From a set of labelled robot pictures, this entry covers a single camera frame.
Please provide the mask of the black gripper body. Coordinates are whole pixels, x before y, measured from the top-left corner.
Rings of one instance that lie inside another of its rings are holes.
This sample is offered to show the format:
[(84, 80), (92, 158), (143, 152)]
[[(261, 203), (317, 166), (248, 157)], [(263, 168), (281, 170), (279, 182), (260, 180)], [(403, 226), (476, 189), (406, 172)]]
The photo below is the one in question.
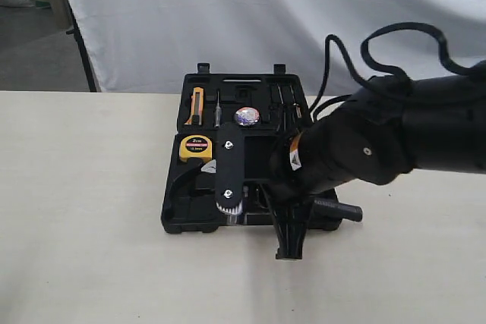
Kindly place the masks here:
[(393, 121), (372, 121), (342, 105), (275, 151), (268, 191), (274, 197), (301, 197), (355, 179), (389, 184), (413, 169), (401, 136)]

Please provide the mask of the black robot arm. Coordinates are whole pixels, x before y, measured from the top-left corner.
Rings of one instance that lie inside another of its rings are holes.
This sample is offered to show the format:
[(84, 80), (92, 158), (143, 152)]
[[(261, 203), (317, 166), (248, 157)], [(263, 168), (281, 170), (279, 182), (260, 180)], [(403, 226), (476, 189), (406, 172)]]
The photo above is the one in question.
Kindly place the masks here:
[(360, 222), (361, 207), (336, 188), (360, 180), (382, 186), (415, 169), (485, 171), (485, 64), (464, 75), (404, 86), (375, 77), (378, 96), (360, 89), (329, 115), (295, 126), (276, 145), (264, 187), (279, 246), (276, 258), (299, 260), (310, 229)]

